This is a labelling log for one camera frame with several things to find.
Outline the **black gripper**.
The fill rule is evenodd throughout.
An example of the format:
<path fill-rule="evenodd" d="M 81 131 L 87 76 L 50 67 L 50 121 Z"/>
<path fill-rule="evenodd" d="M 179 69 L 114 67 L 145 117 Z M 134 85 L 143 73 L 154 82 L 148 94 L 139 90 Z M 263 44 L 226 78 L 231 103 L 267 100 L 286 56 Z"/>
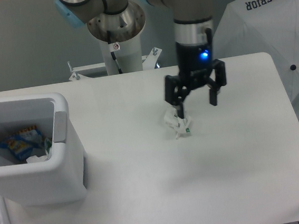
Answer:
<path fill-rule="evenodd" d="M 217 105 L 217 95 L 227 84 L 225 62 L 212 59 L 212 48 L 208 43 L 202 45 L 183 45 L 176 43 L 179 76 L 165 76 L 165 101 L 177 110 L 177 116 L 185 118 L 184 100 L 191 90 L 204 85 L 209 86 L 209 103 Z M 215 79 L 210 78 L 212 69 Z"/>

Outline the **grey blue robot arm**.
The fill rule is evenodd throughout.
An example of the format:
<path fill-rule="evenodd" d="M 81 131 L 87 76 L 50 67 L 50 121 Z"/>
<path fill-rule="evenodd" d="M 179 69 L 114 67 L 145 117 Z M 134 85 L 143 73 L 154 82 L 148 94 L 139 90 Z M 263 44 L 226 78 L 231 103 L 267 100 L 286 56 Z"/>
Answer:
<path fill-rule="evenodd" d="M 142 0 L 165 6 L 173 12 L 179 73 L 165 77 L 165 100 L 184 118 L 184 100 L 191 91 L 208 86 L 209 102 L 225 86 L 225 63 L 213 58 L 213 0 Z M 137 36 L 145 24 L 143 10 L 129 0 L 55 0 L 58 12 L 72 26 L 86 25 L 94 37 L 106 43 L 119 66 L 115 52 Z"/>

